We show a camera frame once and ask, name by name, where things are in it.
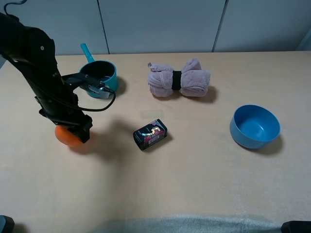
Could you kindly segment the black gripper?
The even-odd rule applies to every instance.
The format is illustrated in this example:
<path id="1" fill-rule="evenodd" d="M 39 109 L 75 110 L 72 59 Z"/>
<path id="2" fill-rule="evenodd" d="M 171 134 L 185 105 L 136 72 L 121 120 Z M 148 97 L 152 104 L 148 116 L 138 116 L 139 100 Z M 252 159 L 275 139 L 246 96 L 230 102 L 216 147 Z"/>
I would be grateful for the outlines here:
<path id="1" fill-rule="evenodd" d="M 40 104 L 39 113 L 55 125 L 65 126 L 72 135 L 72 144 L 85 143 L 90 139 L 92 118 L 81 110 L 69 108 L 44 94 L 35 97 Z"/>

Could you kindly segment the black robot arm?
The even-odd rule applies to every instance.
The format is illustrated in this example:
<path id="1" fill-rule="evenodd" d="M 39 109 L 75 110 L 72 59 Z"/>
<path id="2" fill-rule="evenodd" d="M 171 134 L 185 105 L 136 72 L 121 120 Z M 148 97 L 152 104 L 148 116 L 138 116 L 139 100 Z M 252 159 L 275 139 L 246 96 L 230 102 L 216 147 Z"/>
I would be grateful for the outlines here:
<path id="1" fill-rule="evenodd" d="M 60 74 L 54 41 L 44 31 L 1 14 L 0 54 L 24 76 L 43 117 L 82 143 L 89 140 L 92 118 L 78 106 L 78 97 L 73 92 L 85 76 Z"/>

